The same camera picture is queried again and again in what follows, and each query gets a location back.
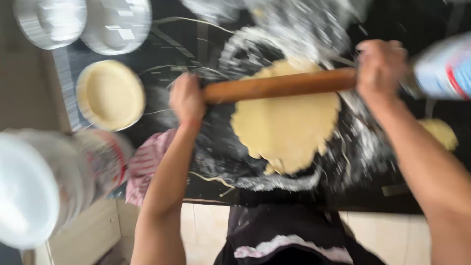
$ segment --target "label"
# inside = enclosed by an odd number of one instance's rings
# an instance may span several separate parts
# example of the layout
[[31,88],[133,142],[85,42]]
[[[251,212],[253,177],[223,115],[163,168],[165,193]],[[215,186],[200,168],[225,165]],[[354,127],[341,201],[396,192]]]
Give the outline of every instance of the label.
[[86,130],[75,134],[94,174],[97,196],[106,195],[127,180],[126,161],[116,138],[102,130]]
[[424,94],[436,99],[471,99],[471,34],[445,41],[414,65]]

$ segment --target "pie dough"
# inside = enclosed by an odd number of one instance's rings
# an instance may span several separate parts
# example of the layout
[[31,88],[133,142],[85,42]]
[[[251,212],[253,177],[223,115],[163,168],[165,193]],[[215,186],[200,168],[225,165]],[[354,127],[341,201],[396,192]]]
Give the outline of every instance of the pie dough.
[[[280,60],[244,79],[318,71],[315,64],[299,70]],[[265,174],[293,174],[309,167],[316,151],[325,153],[340,108],[336,93],[243,100],[235,104],[231,125],[251,157],[268,160]]]
[[458,146],[458,139],[456,138],[453,129],[440,119],[424,119],[419,121],[422,126],[435,137],[446,150],[454,151]]
[[145,102],[140,80],[118,61],[91,64],[77,81],[79,109],[98,128],[115,131],[132,125],[144,113]]

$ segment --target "black apron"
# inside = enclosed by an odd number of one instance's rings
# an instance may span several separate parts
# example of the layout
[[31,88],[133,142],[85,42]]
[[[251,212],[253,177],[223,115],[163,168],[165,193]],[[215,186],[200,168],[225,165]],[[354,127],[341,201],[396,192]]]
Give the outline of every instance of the black apron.
[[384,264],[347,235],[338,213],[303,205],[231,207],[215,265]]

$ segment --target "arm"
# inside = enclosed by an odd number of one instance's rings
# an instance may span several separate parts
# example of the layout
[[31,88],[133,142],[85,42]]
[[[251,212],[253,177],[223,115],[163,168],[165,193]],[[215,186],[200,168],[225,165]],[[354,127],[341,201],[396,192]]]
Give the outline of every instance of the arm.
[[180,211],[193,145],[204,115],[198,78],[175,80],[170,106],[180,120],[175,138],[149,184],[136,224],[131,264],[185,264]]
[[366,41],[358,49],[358,93],[385,130],[404,179],[425,213],[433,263],[471,263],[471,176],[399,99],[405,50],[398,41]]

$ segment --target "rolling pin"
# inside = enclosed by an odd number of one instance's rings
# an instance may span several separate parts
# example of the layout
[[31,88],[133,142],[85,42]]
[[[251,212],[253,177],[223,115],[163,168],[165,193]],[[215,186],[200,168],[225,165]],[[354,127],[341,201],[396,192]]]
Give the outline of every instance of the rolling pin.
[[263,99],[354,89],[357,83],[355,68],[283,75],[259,79],[228,81],[207,85],[204,101],[210,104],[236,102],[244,99]]

